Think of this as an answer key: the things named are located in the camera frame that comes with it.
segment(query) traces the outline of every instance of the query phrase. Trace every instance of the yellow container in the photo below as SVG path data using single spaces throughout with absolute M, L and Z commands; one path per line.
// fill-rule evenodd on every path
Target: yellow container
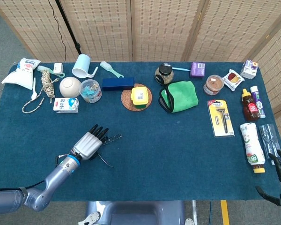
M 145 108 L 149 102 L 149 94 L 146 87 L 132 88 L 131 100 L 136 108 Z

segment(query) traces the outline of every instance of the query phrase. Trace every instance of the white bag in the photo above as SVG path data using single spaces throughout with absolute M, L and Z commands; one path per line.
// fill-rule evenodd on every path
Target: white bag
M 21 59 L 17 65 L 17 69 L 7 75 L 1 83 L 15 83 L 32 90 L 33 70 L 40 62 L 40 60 Z

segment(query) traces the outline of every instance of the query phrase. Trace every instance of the barcode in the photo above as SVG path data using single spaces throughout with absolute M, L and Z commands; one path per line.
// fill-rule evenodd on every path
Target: barcode
M 198 63 L 198 68 L 204 69 L 205 68 L 205 64 L 204 63 Z

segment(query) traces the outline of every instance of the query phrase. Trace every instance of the blue tablecloth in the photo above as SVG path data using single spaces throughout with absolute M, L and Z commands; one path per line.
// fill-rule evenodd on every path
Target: blue tablecloth
M 240 102 L 242 88 L 257 85 L 263 99 L 265 119 L 257 126 L 275 124 L 266 89 L 258 70 L 253 80 L 246 79 L 232 92 L 224 87 L 216 96 L 203 92 L 212 74 L 225 76 L 232 68 L 240 72 L 242 63 L 206 63 L 205 78 L 192 78 L 199 99 L 198 106 L 178 113 L 166 113 L 158 104 L 161 86 L 154 79 L 159 62 L 116 62 L 112 67 L 124 76 L 134 76 L 153 94 L 150 107 L 132 112 L 123 107 L 121 91 L 103 92 L 95 104 L 80 96 L 78 114 L 58 114 L 46 97 L 40 109 L 22 113 L 32 91 L 6 84 L 0 100 L 0 188 L 28 186 L 44 179 L 55 167 L 55 156 L 68 153 L 73 145 L 94 125 L 108 127 L 109 136 L 123 137 L 99 149 L 102 157 L 85 161 L 55 193 L 59 201 L 96 200 L 191 200 L 191 199 L 259 199 L 255 185 L 278 196 L 279 182 L 274 166 L 266 162 L 265 174 L 254 174 L 246 159 L 239 126 L 245 123 Z M 53 68 L 53 63 L 41 63 Z M 73 63 L 64 64 L 72 76 Z M 190 62 L 173 62 L 174 67 L 190 68 Z M 99 63 L 91 63 L 90 72 Z M 174 71 L 174 80 L 190 80 L 189 72 Z M 37 92 L 41 73 L 34 71 Z M 95 80 L 115 77 L 99 68 Z M 61 97 L 59 82 L 54 84 Z M 215 138 L 207 110 L 207 101 L 227 101 L 234 137 Z M 31 110 L 38 101 L 28 106 Z

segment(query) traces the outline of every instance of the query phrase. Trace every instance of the black pole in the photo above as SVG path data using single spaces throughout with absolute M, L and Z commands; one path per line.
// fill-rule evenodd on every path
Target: black pole
M 73 40 L 73 42 L 74 42 L 75 48 L 76 48 L 78 54 L 81 54 L 81 51 L 80 51 L 80 44 L 76 41 L 76 38 L 75 38 L 74 33 L 73 33 L 73 31 L 72 31 L 72 28 L 71 28 L 71 26 L 70 26 L 70 24 L 69 24 L 69 21 L 67 20 L 65 11 L 64 11 L 64 9 L 63 9 L 62 6 L 61 6 L 60 1 L 59 1 L 59 0 L 55 0 L 55 1 L 56 1 L 57 6 L 58 6 L 58 9 L 59 9 L 59 11 L 60 11 L 60 13 L 61 13 L 61 15 L 62 15 L 62 18 L 64 19 L 64 21 L 65 21 L 65 23 L 66 23 L 67 29 L 68 29 L 68 31 L 69 31 L 69 33 L 70 33 L 70 35 L 71 35 L 71 38 L 72 38 L 72 40 Z

